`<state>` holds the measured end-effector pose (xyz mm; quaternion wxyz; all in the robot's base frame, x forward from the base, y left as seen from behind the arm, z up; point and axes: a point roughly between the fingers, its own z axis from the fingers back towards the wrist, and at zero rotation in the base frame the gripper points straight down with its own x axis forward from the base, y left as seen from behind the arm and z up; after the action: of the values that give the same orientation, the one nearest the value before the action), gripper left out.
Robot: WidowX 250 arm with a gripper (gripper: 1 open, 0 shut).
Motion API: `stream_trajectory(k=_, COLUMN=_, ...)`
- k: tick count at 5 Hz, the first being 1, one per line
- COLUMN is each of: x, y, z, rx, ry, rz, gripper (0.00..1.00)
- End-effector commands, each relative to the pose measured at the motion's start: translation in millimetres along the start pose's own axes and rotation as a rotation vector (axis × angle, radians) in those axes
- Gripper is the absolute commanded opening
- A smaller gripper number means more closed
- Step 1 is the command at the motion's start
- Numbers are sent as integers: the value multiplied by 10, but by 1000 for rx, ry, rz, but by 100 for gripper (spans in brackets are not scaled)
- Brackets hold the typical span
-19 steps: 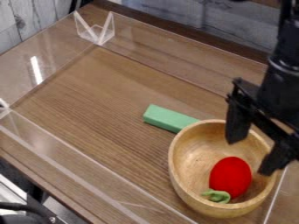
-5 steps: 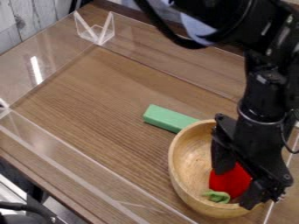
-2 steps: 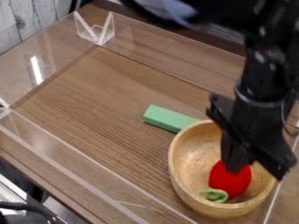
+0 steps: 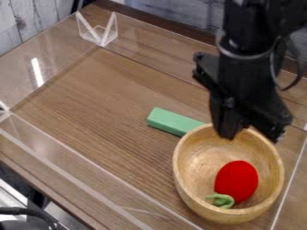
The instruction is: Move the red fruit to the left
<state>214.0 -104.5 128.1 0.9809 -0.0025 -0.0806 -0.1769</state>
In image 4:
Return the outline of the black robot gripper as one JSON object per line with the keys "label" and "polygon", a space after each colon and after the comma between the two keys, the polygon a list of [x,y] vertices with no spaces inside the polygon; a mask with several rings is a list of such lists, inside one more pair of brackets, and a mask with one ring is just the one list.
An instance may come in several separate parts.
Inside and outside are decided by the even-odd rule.
{"label": "black robot gripper", "polygon": [[237,59],[206,52],[194,54],[194,79],[210,91],[214,129],[233,140],[250,127],[277,143],[293,122],[293,115],[270,74],[267,57]]}

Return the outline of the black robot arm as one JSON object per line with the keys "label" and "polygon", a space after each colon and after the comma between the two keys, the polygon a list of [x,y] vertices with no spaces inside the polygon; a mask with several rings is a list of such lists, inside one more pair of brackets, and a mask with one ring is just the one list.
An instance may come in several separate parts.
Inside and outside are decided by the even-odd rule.
{"label": "black robot arm", "polygon": [[218,71],[206,54],[194,55],[194,79],[210,91],[210,112],[219,136],[233,140],[254,127],[273,142],[282,138],[293,115],[279,94],[302,80],[303,66],[283,86],[278,75],[290,36],[307,25],[307,0],[226,0],[217,36]]}

